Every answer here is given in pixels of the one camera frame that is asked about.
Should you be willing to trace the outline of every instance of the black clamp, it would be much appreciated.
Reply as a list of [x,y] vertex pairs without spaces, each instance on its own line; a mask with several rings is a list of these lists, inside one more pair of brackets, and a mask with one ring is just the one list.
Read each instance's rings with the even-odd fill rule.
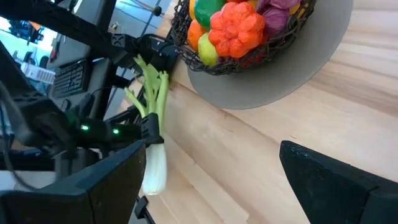
[[142,139],[145,141],[146,146],[151,144],[162,144],[164,139],[160,136],[159,120],[157,114],[150,113],[141,121]]

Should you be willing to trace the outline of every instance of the wire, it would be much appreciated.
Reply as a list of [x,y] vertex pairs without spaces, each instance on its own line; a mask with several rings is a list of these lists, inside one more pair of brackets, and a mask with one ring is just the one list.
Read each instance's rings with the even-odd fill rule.
[[20,177],[14,170],[14,166],[12,165],[12,162],[10,160],[8,151],[11,150],[11,146],[9,145],[9,140],[8,140],[8,135],[6,134],[6,121],[4,118],[4,112],[2,108],[0,108],[0,119],[1,119],[1,131],[3,135],[3,147],[2,151],[4,154],[4,163],[7,167],[7,170],[11,172],[11,174],[14,176],[15,180],[18,182],[18,184],[21,184],[23,187],[30,191],[36,191],[38,190],[37,188],[33,187],[32,185],[28,184],[27,182],[24,181],[22,177]]

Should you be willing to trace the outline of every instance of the green indicator light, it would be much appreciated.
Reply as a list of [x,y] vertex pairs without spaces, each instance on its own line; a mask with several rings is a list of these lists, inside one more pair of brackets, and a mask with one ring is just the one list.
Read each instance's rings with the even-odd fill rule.
[[81,125],[80,129],[84,130],[84,131],[88,131],[89,127],[87,125]]

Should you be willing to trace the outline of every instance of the wooden countertop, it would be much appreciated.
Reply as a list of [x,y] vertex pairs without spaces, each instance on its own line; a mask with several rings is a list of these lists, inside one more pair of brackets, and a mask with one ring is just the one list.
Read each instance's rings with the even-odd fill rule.
[[[159,34],[169,30],[176,2]],[[279,161],[285,139],[398,182],[396,21],[398,1],[354,0],[347,33],[319,73],[252,110],[211,106],[180,62],[166,109],[167,189],[149,197],[154,220],[308,223]]]

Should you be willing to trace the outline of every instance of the wooden table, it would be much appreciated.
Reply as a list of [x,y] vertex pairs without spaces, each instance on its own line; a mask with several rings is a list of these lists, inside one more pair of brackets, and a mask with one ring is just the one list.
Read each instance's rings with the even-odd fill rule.
[[[165,35],[172,0],[158,33]],[[201,99],[178,64],[166,109],[167,189],[157,223],[308,223],[279,161],[288,139],[398,182],[398,1],[354,0],[331,60],[291,95],[252,110]],[[121,110],[129,106],[123,101]]]

